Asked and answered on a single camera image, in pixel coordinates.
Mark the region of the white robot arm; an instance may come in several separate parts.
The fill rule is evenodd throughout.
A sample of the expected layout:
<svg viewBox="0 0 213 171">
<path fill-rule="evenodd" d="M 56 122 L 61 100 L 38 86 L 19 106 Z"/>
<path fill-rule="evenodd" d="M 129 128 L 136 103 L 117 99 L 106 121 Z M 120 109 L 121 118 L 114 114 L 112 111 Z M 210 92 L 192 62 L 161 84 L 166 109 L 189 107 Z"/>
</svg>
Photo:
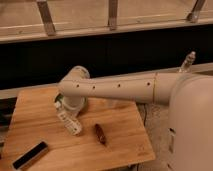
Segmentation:
<svg viewBox="0 0 213 171">
<path fill-rule="evenodd" d="M 168 171 L 213 171 L 213 76 L 172 72 L 92 78 L 76 66 L 58 88 L 64 105 L 77 111 L 87 97 L 167 105 Z"/>
</svg>

